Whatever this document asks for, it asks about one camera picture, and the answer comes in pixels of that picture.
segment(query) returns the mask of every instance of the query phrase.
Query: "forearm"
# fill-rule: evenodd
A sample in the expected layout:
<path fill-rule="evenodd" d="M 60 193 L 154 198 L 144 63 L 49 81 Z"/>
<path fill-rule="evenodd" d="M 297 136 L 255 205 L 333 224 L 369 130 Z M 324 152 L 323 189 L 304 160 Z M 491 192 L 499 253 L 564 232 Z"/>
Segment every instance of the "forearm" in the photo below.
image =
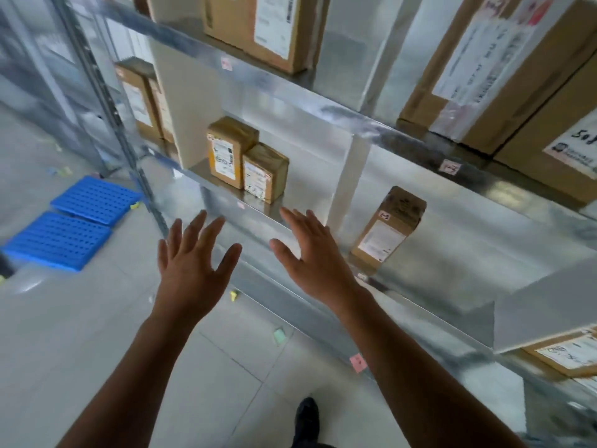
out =
<path fill-rule="evenodd" d="M 170 373 L 190 331 L 149 318 L 59 447 L 149 445 Z"/>
<path fill-rule="evenodd" d="M 335 309 L 413 448 L 523 447 L 489 409 L 397 326 L 364 288 Z"/>

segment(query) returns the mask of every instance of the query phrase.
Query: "small brown box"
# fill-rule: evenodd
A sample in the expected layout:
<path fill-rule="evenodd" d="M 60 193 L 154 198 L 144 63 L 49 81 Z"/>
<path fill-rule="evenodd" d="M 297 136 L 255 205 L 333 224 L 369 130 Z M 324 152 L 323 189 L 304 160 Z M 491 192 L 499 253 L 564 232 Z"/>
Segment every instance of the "small brown box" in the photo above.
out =
<path fill-rule="evenodd" d="M 149 86 L 149 80 L 155 79 L 153 66 L 133 57 L 116 63 L 115 67 L 118 78 L 123 82 L 139 133 L 147 140 L 160 142 L 160 118 Z"/>
<path fill-rule="evenodd" d="M 151 86 L 153 101 L 158 109 L 158 117 L 160 120 L 160 127 L 162 128 L 163 138 L 167 142 L 174 142 L 174 135 L 172 134 L 172 116 L 170 116 L 166 97 L 164 97 L 164 93 L 160 88 L 160 83 L 158 83 L 158 79 L 155 75 L 149 78 L 149 86 Z"/>
<path fill-rule="evenodd" d="M 207 128 L 211 173 L 227 184 L 243 188 L 243 154 L 259 141 L 259 131 L 230 116 Z"/>
<path fill-rule="evenodd" d="M 413 233 L 427 203 L 400 187 L 384 198 L 358 238 L 351 254 L 376 270 Z"/>
<path fill-rule="evenodd" d="M 245 190 L 273 202 L 284 193 L 288 176 L 288 158 L 271 147 L 257 143 L 243 155 Z"/>
<path fill-rule="evenodd" d="M 205 34 L 290 74 L 315 67 L 330 0 L 203 0 Z"/>
<path fill-rule="evenodd" d="M 448 100 L 434 94 L 442 74 L 448 71 L 452 54 L 459 51 L 459 42 L 467 27 L 472 25 L 489 0 L 464 0 L 450 28 L 429 61 L 421 80 L 411 94 L 400 119 L 431 128 L 440 117 Z M 515 10 L 527 6 L 529 0 L 507 0 L 499 18 L 511 19 Z M 537 18 L 549 9 L 550 0 L 535 3 Z M 530 28 L 534 16 L 528 20 Z M 590 0 L 574 0 L 559 17 L 539 44 L 530 52 L 504 83 L 503 88 L 474 121 L 464 135 L 457 134 L 460 142 L 487 154 L 493 154 L 552 96 L 567 79 L 597 50 L 597 4 Z M 489 87 L 496 82 L 487 80 Z M 470 105 L 452 110 L 446 119 L 456 124 L 466 118 Z"/>
<path fill-rule="evenodd" d="M 583 204 L 597 199 L 597 54 L 533 116 L 496 160 Z"/>
<path fill-rule="evenodd" d="M 597 332 L 594 329 L 556 336 L 522 350 L 567 377 L 597 375 Z"/>

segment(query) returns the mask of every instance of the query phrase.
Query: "pink sticky note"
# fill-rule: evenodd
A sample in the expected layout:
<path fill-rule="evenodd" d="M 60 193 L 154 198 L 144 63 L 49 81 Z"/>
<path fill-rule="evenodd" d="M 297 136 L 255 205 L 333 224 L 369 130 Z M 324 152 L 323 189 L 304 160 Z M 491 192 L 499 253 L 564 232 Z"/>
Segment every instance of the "pink sticky note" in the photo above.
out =
<path fill-rule="evenodd" d="M 352 367 L 354 368 L 357 374 L 367 369 L 367 362 L 361 354 L 353 355 L 350 358 L 350 362 L 352 363 Z"/>

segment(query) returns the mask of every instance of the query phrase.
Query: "right hand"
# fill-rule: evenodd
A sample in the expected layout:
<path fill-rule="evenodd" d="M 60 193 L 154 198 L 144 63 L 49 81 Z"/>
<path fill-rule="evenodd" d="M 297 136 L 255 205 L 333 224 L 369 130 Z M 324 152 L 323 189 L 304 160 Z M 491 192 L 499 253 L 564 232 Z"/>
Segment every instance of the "right hand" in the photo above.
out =
<path fill-rule="evenodd" d="M 290 211 L 283 207 L 280 215 L 298 240 L 301 259 L 278 239 L 270 240 L 269 245 L 290 278 L 304 292 L 336 313 L 366 292 L 354 279 L 330 228 L 323 226 L 313 211 L 308 210 L 305 216 L 296 209 Z"/>

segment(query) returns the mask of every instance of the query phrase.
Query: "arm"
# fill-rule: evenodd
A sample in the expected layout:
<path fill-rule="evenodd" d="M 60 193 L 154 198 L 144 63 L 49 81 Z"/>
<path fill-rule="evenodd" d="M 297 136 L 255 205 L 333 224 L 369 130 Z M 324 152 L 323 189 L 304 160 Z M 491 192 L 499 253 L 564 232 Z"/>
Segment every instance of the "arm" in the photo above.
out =
<path fill-rule="evenodd" d="M 359 286 L 329 228 L 313 212 L 280 213 L 298 240 L 301 259 L 276 239 L 270 241 L 274 254 L 301 289 L 328 305 L 346 327 L 413 448 L 525 446 Z"/>
<path fill-rule="evenodd" d="M 168 241 L 160 240 L 162 280 L 152 313 L 60 448 L 149 445 L 174 363 L 195 325 L 220 300 L 241 254 L 241 246 L 233 245 L 212 270 L 211 252 L 224 219 L 217 218 L 199 235 L 205 218 L 201 211 L 184 234 L 176 220 Z"/>

